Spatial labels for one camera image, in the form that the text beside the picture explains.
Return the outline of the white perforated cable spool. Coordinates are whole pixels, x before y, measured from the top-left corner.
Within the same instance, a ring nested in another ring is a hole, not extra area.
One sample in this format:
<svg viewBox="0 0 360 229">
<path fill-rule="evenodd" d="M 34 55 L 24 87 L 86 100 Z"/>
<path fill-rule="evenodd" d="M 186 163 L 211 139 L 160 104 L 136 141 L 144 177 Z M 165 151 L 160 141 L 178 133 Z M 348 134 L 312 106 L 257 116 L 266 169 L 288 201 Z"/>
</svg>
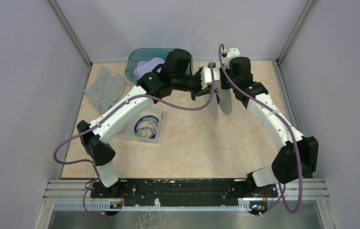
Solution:
<svg viewBox="0 0 360 229">
<path fill-rule="evenodd" d="M 221 84 L 216 84 L 215 96 L 207 106 L 210 116 L 214 119 L 218 118 L 219 112 L 224 115 L 230 115 L 232 112 L 232 95 L 230 89 L 222 89 Z"/>
</svg>

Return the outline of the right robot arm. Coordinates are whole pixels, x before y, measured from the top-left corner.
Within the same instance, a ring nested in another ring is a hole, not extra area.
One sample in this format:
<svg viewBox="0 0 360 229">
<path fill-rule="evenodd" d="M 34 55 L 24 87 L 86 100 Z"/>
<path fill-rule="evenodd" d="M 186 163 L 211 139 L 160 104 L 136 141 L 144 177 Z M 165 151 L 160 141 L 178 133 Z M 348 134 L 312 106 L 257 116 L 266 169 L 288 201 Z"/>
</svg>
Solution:
<svg viewBox="0 0 360 229">
<path fill-rule="evenodd" d="M 300 155 L 302 176 L 310 177 L 315 172 L 318 158 L 318 141 L 306 137 L 294 128 L 279 111 L 268 90 L 253 80 L 251 62 L 247 57 L 237 56 L 225 61 L 221 72 L 224 89 L 231 89 L 235 98 L 256 116 L 271 136 L 278 154 L 271 165 L 247 175 L 246 190 L 253 197 L 260 196 L 265 186 L 298 179 L 297 149 Z"/>
</svg>

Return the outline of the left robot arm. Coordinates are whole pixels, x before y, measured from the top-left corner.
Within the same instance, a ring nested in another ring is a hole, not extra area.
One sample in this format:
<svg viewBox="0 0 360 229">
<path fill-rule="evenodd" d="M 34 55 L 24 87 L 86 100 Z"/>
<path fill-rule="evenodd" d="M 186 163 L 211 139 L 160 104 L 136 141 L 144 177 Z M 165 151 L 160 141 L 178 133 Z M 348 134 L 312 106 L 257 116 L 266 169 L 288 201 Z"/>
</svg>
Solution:
<svg viewBox="0 0 360 229">
<path fill-rule="evenodd" d="M 116 197 L 121 190 L 113 165 L 116 152 L 109 143 L 134 116 L 158 102 L 180 110 L 198 111 L 215 98 L 215 88 L 220 82 L 219 69 L 210 62 L 192 74 L 191 61 L 192 56 L 186 50 L 170 51 L 165 62 L 157 64 L 138 79 L 116 105 L 97 119 L 89 123 L 81 121 L 77 125 L 82 146 L 92 158 L 102 191 L 108 197 Z M 209 94 L 209 99 L 200 108 L 180 107 L 163 100 L 174 90 L 190 92 L 192 100 L 205 94 Z"/>
</svg>

